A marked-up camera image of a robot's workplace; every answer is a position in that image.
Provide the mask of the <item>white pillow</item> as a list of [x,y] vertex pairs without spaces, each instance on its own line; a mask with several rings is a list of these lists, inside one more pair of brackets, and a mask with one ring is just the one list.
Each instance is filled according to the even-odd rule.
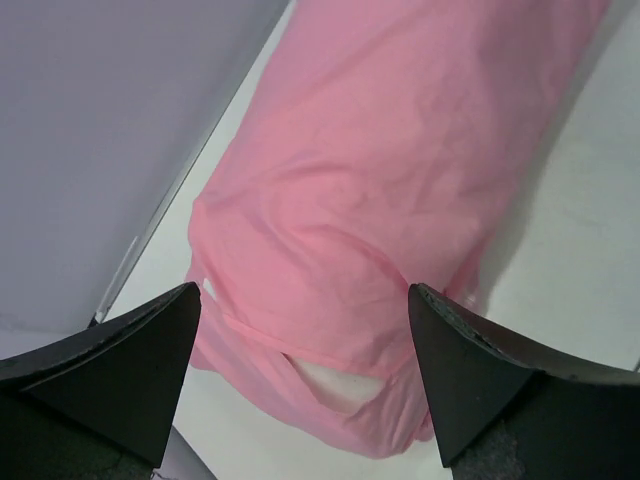
[[288,360],[323,405],[348,415],[374,399],[385,384],[375,377],[347,373],[293,357]]

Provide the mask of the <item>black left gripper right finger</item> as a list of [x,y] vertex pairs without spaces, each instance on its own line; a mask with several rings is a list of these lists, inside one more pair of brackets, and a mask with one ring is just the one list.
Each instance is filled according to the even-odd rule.
[[639,475],[639,376],[531,340],[424,284],[408,312],[442,465],[456,479]]

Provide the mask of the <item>pink rose-print pillowcase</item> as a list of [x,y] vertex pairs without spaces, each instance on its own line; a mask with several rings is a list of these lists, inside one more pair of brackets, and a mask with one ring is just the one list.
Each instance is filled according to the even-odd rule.
[[[300,1],[195,199],[192,365],[373,459],[431,436],[408,319],[479,261],[605,1]],[[288,358],[385,382],[348,415]]]

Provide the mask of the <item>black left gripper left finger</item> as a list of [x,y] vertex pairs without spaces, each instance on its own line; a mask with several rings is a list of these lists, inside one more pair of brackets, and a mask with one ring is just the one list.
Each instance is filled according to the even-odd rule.
[[182,284],[1,362],[4,479],[149,479],[163,461],[201,312]]

